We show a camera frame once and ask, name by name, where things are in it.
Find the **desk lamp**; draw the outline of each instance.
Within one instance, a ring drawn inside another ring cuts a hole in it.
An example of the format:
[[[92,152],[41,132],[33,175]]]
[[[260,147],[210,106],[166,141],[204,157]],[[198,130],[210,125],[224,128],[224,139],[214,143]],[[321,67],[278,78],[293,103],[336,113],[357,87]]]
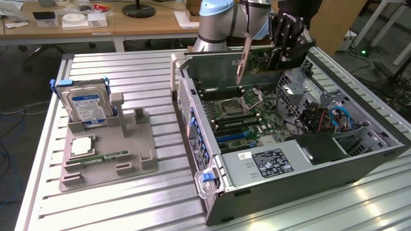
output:
[[[136,0],[134,4],[122,7],[122,13],[133,18],[148,18],[154,14],[154,8],[140,4],[140,0]]]

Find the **red cable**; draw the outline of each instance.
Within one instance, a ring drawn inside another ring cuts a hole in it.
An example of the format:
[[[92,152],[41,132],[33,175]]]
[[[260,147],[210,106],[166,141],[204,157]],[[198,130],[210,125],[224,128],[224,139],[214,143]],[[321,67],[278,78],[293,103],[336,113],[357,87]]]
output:
[[[317,131],[320,131],[320,129],[321,129],[321,122],[322,122],[324,114],[325,114],[325,111],[322,111],[322,114],[321,114],[320,125],[318,125],[318,130]]]

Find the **motherboard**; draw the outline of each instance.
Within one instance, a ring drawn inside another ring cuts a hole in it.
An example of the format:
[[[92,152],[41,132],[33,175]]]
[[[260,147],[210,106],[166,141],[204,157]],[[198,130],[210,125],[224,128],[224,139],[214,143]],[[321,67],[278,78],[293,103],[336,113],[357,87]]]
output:
[[[201,94],[221,154],[280,143],[290,132],[274,110],[273,94],[257,86]]]

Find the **cpu chip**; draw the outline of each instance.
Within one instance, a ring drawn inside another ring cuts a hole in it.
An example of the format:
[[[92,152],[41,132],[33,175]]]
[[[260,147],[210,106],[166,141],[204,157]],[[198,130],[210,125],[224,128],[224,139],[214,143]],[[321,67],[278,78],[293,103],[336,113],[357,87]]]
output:
[[[232,114],[241,114],[242,113],[242,107],[236,100],[229,100],[225,102],[221,102],[221,107],[226,115]]]

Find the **blue hard drive label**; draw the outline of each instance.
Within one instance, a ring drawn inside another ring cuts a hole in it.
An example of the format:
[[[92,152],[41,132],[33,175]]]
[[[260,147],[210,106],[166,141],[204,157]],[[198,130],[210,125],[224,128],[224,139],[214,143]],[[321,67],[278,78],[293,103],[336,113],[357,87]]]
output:
[[[72,97],[72,103],[80,120],[90,127],[105,121],[104,110],[98,106],[98,102],[98,95],[84,95]]]

